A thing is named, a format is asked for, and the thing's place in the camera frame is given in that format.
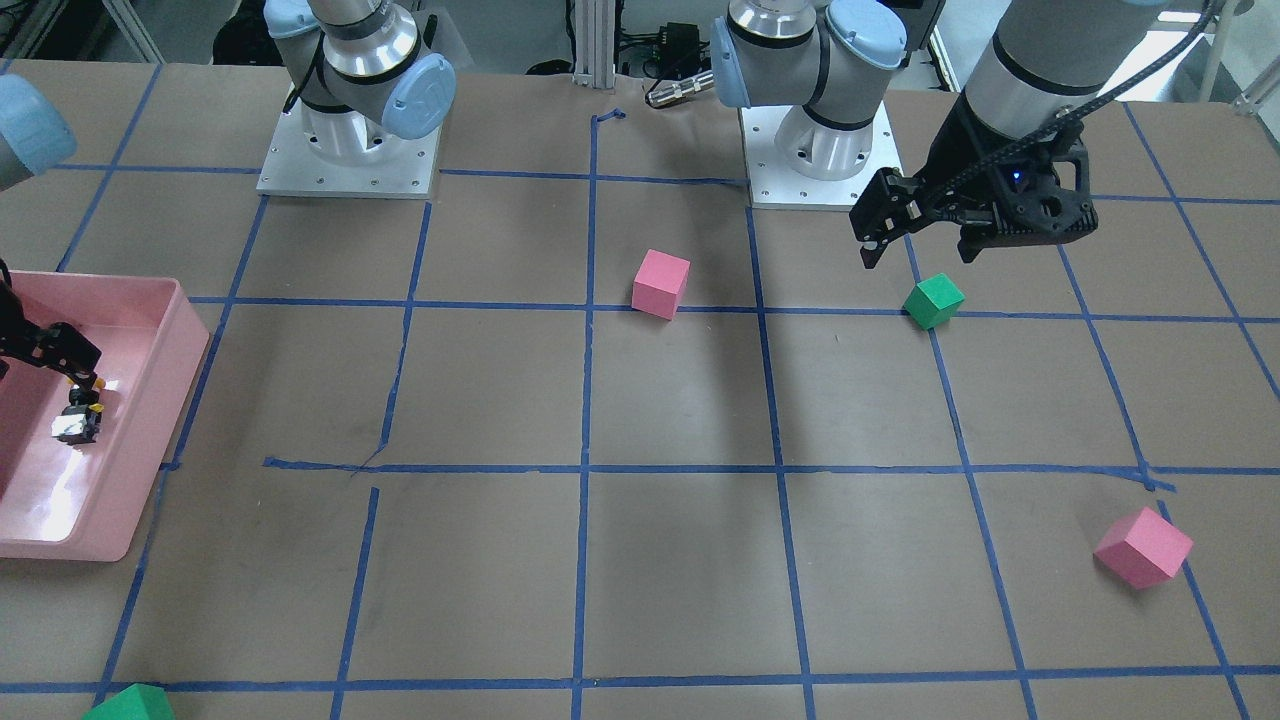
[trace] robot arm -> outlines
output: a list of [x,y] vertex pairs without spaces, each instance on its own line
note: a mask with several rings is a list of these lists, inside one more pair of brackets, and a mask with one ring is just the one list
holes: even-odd
[[1082,119],[1178,56],[1208,24],[1103,96],[1103,85],[1167,0],[1014,0],[914,177],[882,168],[850,211],[867,268],[888,245],[938,220],[961,225],[960,256],[1062,245],[1089,234]]
[[[18,76],[0,76],[0,191],[42,174],[76,152],[67,122],[45,97]],[[27,319],[0,260],[0,356],[67,375],[69,405],[54,423],[54,437],[68,443],[93,442],[102,406],[95,373],[102,352],[68,323],[41,327]],[[0,379],[9,366],[0,360]]]
[[[390,0],[269,0],[268,29],[316,126],[356,111],[404,140],[444,122],[453,67],[433,53],[408,10]],[[335,146],[333,132],[315,128]]]
[[876,0],[733,0],[712,33],[712,69],[731,108],[792,105],[774,143],[794,170],[851,178],[872,120],[906,60],[902,20]]

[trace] grid line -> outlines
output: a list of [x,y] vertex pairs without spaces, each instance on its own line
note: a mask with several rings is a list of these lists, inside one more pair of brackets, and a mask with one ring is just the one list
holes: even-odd
[[365,516],[365,533],[360,541],[360,559],[356,562],[356,579],[351,588],[351,606],[347,610],[347,629],[342,637],[342,656],[338,659],[338,678],[333,687],[333,703],[329,706],[329,720],[342,719],[342,703],[347,689],[347,675],[351,671],[351,653],[356,647],[360,607],[365,598],[365,578],[369,573],[369,552],[374,544],[374,527],[378,523],[378,500],[380,495],[376,487],[369,488],[369,511]]
[[[1080,288],[1080,281],[1075,277],[1075,270],[1071,268],[1071,260],[1066,256],[1066,249],[1061,245],[1057,246],[1057,254],[1062,259],[1062,268],[1066,270],[1066,278],[1071,282],[1071,292],[1075,293],[1076,302],[1080,304],[1080,314],[1084,318],[1084,324],[1089,328],[1089,337],[1093,340],[1093,347],[1098,351],[1098,361],[1102,363],[1102,372],[1107,375],[1107,384],[1111,386],[1111,393],[1115,396],[1116,405],[1120,407],[1120,416],[1124,419],[1125,432],[1129,433],[1129,443],[1133,446],[1134,457],[1138,460],[1138,469],[1143,477],[1148,477],[1151,473],[1151,464],[1147,462],[1147,456],[1142,452],[1142,445],[1138,442],[1138,430],[1134,428],[1133,418],[1129,415],[1129,404],[1124,400],[1124,393],[1120,392],[1120,380],[1116,378],[1115,368],[1111,366],[1111,357],[1107,355],[1106,347],[1102,345],[1102,336],[1098,334],[1098,327],[1093,323],[1093,315],[1089,314],[1089,304],[1084,300],[1084,291]],[[1147,483],[1148,491],[1155,491],[1155,482]]]
[[600,163],[600,123],[614,118],[626,118],[626,113],[614,108],[604,115],[591,115],[590,146],[590,184],[586,205],[586,311],[582,331],[582,427],[581,452],[577,469],[577,556],[573,571],[573,682],[570,701],[571,720],[582,717],[582,684],[586,664],[586,562],[588,530],[590,528],[590,487],[591,487],[591,372],[595,361],[595,241],[596,210],[599,209],[599,163]]
[[[232,287],[228,291],[228,299],[236,297],[239,291],[241,282],[244,279],[244,270],[248,266],[248,259],[253,252],[253,246],[257,242],[257,233],[262,227],[262,218],[266,214],[268,199],[262,197],[259,201],[257,213],[253,215],[253,223],[250,227],[248,237],[244,241],[244,249],[241,251],[239,263],[236,266],[236,275],[232,278]],[[138,557],[137,568],[133,573],[133,582],[129,585],[129,593],[124,601],[124,609],[120,611],[120,620],[116,624],[115,637],[111,642],[111,648],[108,652],[106,662],[102,667],[102,678],[99,683],[97,691],[93,696],[93,706],[101,705],[106,700],[108,688],[111,685],[111,678],[115,675],[115,667],[119,662],[120,653],[124,650],[124,641],[129,633],[129,626],[133,621],[133,611],[137,607],[138,596],[142,592],[142,583],[146,579],[147,568],[151,560],[151,542],[155,538],[156,529],[160,523],[160,511],[163,509],[163,498],[165,484],[169,479],[169,473],[177,470],[182,466],[182,456],[187,447],[187,441],[191,437],[191,429],[195,424],[196,414],[200,411],[201,401],[205,396],[205,389],[209,386],[209,375],[212,372],[214,361],[218,359],[218,350],[221,346],[223,334],[227,331],[227,323],[230,319],[233,305],[228,301],[223,305],[223,313],[218,322],[218,329],[214,332],[210,340],[209,350],[205,354],[205,361],[201,366],[200,375],[196,380],[196,388],[192,392],[191,405],[187,409],[187,415],[183,418],[182,429],[178,433],[178,439],[174,443],[173,459],[166,464],[166,468],[160,473],[160,478],[156,483],[155,491],[155,510],[151,516],[151,525],[147,528],[147,537],[143,541],[142,555]]]
[[[191,302],[197,305],[221,305],[228,299],[218,296],[193,296]],[[234,305],[296,305],[317,307],[401,307],[404,304],[398,300],[379,299],[340,299],[340,297],[236,297],[230,300]],[[416,309],[436,310],[543,310],[563,313],[637,313],[630,305],[585,305],[576,302],[511,302],[511,301],[463,301],[463,300],[415,300]],[[682,314],[739,314],[754,315],[759,310],[746,305],[681,305]],[[906,315],[901,307],[804,307],[780,306],[764,307],[767,315],[865,315],[899,318]],[[1038,311],[1001,311],[1001,310],[960,310],[956,318],[988,318],[1010,320],[1084,320],[1080,313],[1038,313]],[[1089,314],[1094,320],[1107,320],[1117,323],[1210,323],[1210,324],[1258,324],[1276,325],[1280,318],[1266,316],[1215,316],[1215,315],[1125,315],[1125,314]]]
[[805,719],[817,720],[818,710],[813,693],[813,669],[809,664],[809,635],[804,624],[804,603],[800,598],[800,571],[796,566],[795,536],[791,530],[791,501],[787,496],[786,459],[782,454],[782,425],[778,420],[778,396],[773,382],[773,355],[769,348],[768,316],[764,313],[764,281],[760,274],[760,251],[755,238],[755,213],[746,208],[746,238],[751,251],[751,282],[755,284],[755,316],[760,332],[760,355],[764,361],[764,396],[769,406],[769,436],[773,439],[773,469],[778,483],[778,512],[782,520],[782,550],[787,561],[787,585],[791,594],[791,616],[796,632],[796,650],[800,660],[800,678],[804,692]]
[[[1280,676],[1280,665],[1229,665],[1234,675]],[[1030,680],[1089,680],[1115,678],[1215,678],[1224,676],[1222,665],[1151,665],[1110,667],[1030,667]],[[919,673],[817,673],[808,679],[814,685],[876,685],[927,683],[993,683],[1018,679],[1016,670],[942,670]],[[287,693],[333,692],[335,680],[179,680],[164,683],[137,680],[172,693]],[[795,685],[805,682],[800,674],[773,675],[635,675],[596,678],[591,688],[721,688],[753,685]],[[108,692],[119,692],[133,680],[114,680]],[[388,678],[347,680],[346,692],[457,692],[457,691],[567,691],[572,678]],[[0,683],[0,694],[86,694],[99,683]]]
[[[264,468],[276,470],[326,471],[360,474],[401,474],[401,475],[474,475],[474,474],[573,474],[581,465],[430,465],[430,464],[388,464],[388,465],[349,465],[340,462],[311,462],[306,460],[283,460],[266,457]],[[787,475],[829,473],[832,475],[963,475],[964,465],[612,465],[589,464],[586,469],[595,474],[765,474],[772,475],[780,469]],[[1108,475],[1142,486],[1153,484],[1157,489],[1176,493],[1172,483],[1143,475],[1138,468],[1119,465],[1052,465],[1052,464],[970,464],[975,474],[1088,474]],[[1280,475],[1280,468],[1153,468],[1169,475],[1192,474],[1253,474]]]
[[374,451],[376,457],[379,452],[387,450],[387,443],[392,439],[392,424],[396,421],[396,404],[399,398],[399,383],[401,377],[404,374],[404,354],[408,350],[408,336],[413,327],[413,299],[417,295],[419,278],[422,273],[422,258],[426,254],[426,238],[431,227],[431,204],[428,202],[422,208],[422,223],[419,225],[417,232],[417,247],[413,251],[413,266],[410,270],[408,278],[408,292],[404,296],[404,319],[402,320],[402,334],[401,334],[401,350],[399,359],[396,363],[396,377],[392,379],[392,388],[387,392],[387,411],[383,415],[383,434],[378,441],[378,450]]
[[[133,117],[129,118],[128,127],[124,128],[124,137],[120,138],[120,143],[115,147],[115,154],[111,155],[111,165],[118,165],[120,158],[124,155],[124,149],[129,146],[129,140],[133,138],[133,131],[138,127],[138,120],[142,118],[142,113],[147,109],[147,101],[151,100],[151,91],[156,87],[156,81],[160,79],[160,72],[164,70],[164,65],[156,65],[155,70],[151,72],[151,79],[147,81],[146,90],[142,91],[142,97],[138,100],[138,106],[133,110]],[[72,261],[72,255],[76,254],[76,249],[79,247],[81,241],[84,238],[84,232],[88,229],[90,222],[93,219],[93,213],[97,211],[99,204],[102,202],[102,196],[106,195],[106,186],[111,182],[111,176],[115,170],[110,167],[106,173],[102,174],[102,182],[97,183],[97,191],[93,192],[93,199],[90,200],[88,208],[84,210],[84,217],[81,218],[79,227],[76,228],[76,234],[72,236],[70,243],[67,246],[67,251],[63,254],[61,260],[58,261],[58,272],[67,272],[67,265]]]
[[[906,256],[911,264],[911,277],[915,282],[922,281],[920,263],[915,255],[915,245],[911,236],[905,238]],[[938,333],[931,328],[929,345],[933,346],[933,360],[938,369],[938,379],[942,383],[942,395],[947,401],[947,413],[951,415],[951,429],[955,432],[956,451],[960,454],[960,464],[964,468],[965,482],[969,486],[969,497],[973,502],[974,514],[978,518],[978,530],[982,534],[982,544],[987,552],[987,564],[991,568],[991,578],[996,589],[996,600],[1000,602],[1000,614],[1005,621],[1005,632],[1009,635],[1009,650],[1014,659],[1014,669],[1018,684],[1023,691],[1023,702],[1027,706],[1027,719],[1038,720],[1036,711],[1036,698],[1032,694],[1032,684],[1027,676],[1027,662],[1023,659],[1021,643],[1018,641],[1018,626],[1014,623],[1014,610],[1009,605],[1009,594],[1005,592],[1005,579],[1000,571],[1000,559],[996,556],[996,542],[991,534],[991,525],[987,523],[987,510],[982,503],[982,493],[978,489],[978,479],[973,471],[973,462],[969,460],[968,443],[964,439],[964,429],[960,425],[960,410],[956,406],[955,393],[951,391],[951,377],[947,373],[946,360],[942,356],[942,345],[938,342]]]
[[[1157,502],[1160,507],[1161,516],[1165,521],[1172,523],[1174,519],[1169,514],[1169,506],[1161,500]],[[1192,571],[1192,564],[1189,560],[1183,560],[1183,575],[1187,577],[1187,587],[1192,591],[1192,597],[1196,598],[1196,607],[1199,610],[1201,619],[1204,621],[1204,630],[1208,633],[1210,643],[1213,646],[1213,653],[1217,656],[1219,669],[1222,676],[1226,679],[1226,687],[1231,691],[1231,698],[1235,701],[1236,710],[1240,711],[1240,720],[1249,720],[1249,710],[1244,705],[1244,696],[1240,694],[1240,685],[1235,682],[1235,673],[1231,670],[1231,664],[1226,659],[1226,650],[1222,647],[1222,638],[1217,634],[1217,628],[1213,626],[1213,618],[1208,612],[1208,603],[1204,602],[1204,596],[1201,593],[1199,583],[1196,582],[1196,573]]]
[[1244,334],[1244,342],[1248,343],[1249,351],[1253,352],[1253,359],[1257,360],[1258,368],[1262,369],[1262,375],[1266,378],[1267,384],[1271,386],[1271,393],[1276,396],[1276,400],[1280,400],[1280,384],[1276,384],[1276,378],[1271,374],[1271,369],[1267,368],[1267,361],[1262,357],[1262,351],[1258,350],[1258,345],[1253,341],[1253,334],[1249,333],[1248,325],[1240,319],[1240,311],[1236,309],[1235,301],[1231,300],[1231,293],[1226,291],[1226,284],[1222,282],[1222,277],[1219,275],[1217,268],[1213,266],[1213,260],[1210,259],[1208,251],[1204,249],[1204,243],[1201,242],[1199,233],[1196,232],[1196,225],[1187,214],[1187,208],[1183,206],[1183,200],[1174,190],[1174,183],[1170,182],[1164,165],[1161,165],[1160,159],[1156,158],[1156,151],[1152,150],[1151,142],[1147,141],[1147,135],[1142,131],[1142,124],[1133,114],[1129,104],[1123,102],[1121,105],[1124,106],[1125,114],[1129,115],[1129,123],[1133,124],[1133,129],[1138,133],[1138,140],[1142,141],[1142,147],[1147,151],[1147,156],[1151,158],[1151,164],[1155,165],[1156,173],[1160,174],[1160,181],[1165,183],[1165,190],[1169,191],[1169,197],[1174,201],[1174,206],[1178,208],[1178,214],[1183,218],[1183,224],[1187,225],[1187,232],[1190,233],[1192,242],[1196,243],[1196,250],[1199,251],[1201,259],[1204,260],[1204,266],[1208,268],[1208,273],[1213,278],[1213,284],[1217,286],[1217,291],[1222,295],[1222,300],[1226,302],[1228,310],[1230,310],[1231,316],[1235,318],[1236,324],[1240,328],[1240,333]]

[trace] pink plastic bin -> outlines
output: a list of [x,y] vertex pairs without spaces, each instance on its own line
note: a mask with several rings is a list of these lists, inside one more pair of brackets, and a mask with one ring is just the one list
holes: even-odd
[[129,550],[200,368],[209,331],[178,281],[13,273],[32,322],[64,320],[102,350],[102,430],[67,446],[50,423],[67,379],[9,360],[0,380],[0,557],[115,561]]

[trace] foam block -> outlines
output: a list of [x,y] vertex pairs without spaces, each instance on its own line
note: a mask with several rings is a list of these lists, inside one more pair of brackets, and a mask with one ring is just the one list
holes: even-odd
[[164,691],[134,684],[84,714],[84,720],[174,720]]
[[938,273],[922,281],[911,290],[902,309],[906,310],[920,329],[929,329],[951,319],[964,302],[964,293],[945,273]]
[[1192,544],[1192,538],[1158,512],[1143,507],[1116,520],[1093,555],[1130,585],[1143,589],[1172,579]]
[[689,260],[650,250],[631,286],[631,306],[669,320],[676,316],[687,283]]

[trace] black cable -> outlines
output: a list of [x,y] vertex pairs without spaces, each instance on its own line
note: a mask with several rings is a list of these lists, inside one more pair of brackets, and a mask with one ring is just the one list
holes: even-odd
[[302,82],[289,91],[289,96],[284,99],[283,113],[288,114],[293,110],[293,106],[297,105],[298,97],[302,97],[302,91],[306,90],[307,83],[311,82],[311,76],[315,74],[321,58],[324,58],[324,31],[320,31],[320,38],[316,41],[316,51],[311,55],[311,65],[307,67],[307,74],[302,76]]
[[1201,33],[1204,32],[1204,28],[1208,27],[1208,23],[1213,20],[1213,9],[1216,5],[1217,5],[1216,0],[1204,0],[1204,5],[1203,9],[1201,10],[1199,19],[1196,20],[1196,24],[1193,24],[1190,29],[1187,31],[1187,35],[1180,41],[1178,41],[1178,45],[1170,49],[1169,53],[1165,53],[1164,55],[1157,58],[1153,63],[1151,63],[1149,65],[1135,73],[1129,79],[1114,87],[1110,92],[1094,97],[1093,100],[1085,102],[1084,105],[1080,105],[1079,108],[1071,110],[1070,113],[1062,115],[1061,118],[1056,118],[1053,120],[1050,120],[1048,123],[1044,123],[1039,128],[1024,135],[1019,140],[1010,142],[1009,145],[987,155],[986,158],[979,158],[978,160],[974,160],[973,164],[961,170],[957,176],[948,179],[938,190],[925,196],[923,205],[925,208],[936,205],[937,201],[941,200],[945,195],[954,192],[959,187],[964,186],[966,182],[972,181],[973,178],[986,172],[988,168],[992,168],[1002,163],[1004,160],[1007,160],[1012,155],[1016,155],[1023,150],[1027,150],[1028,147],[1036,145],[1044,137],[1057,135],[1057,132],[1061,131],[1062,128],[1080,120],[1087,115],[1093,114],[1107,102],[1111,102],[1116,97],[1132,90],[1139,82],[1156,74],[1156,72],[1167,65],[1174,58],[1180,55],[1184,50],[1190,47],[1192,44],[1196,42],[1196,40],[1199,38]]
[[564,0],[564,33],[568,35],[568,54],[577,64],[577,33],[573,32],[573,0]]

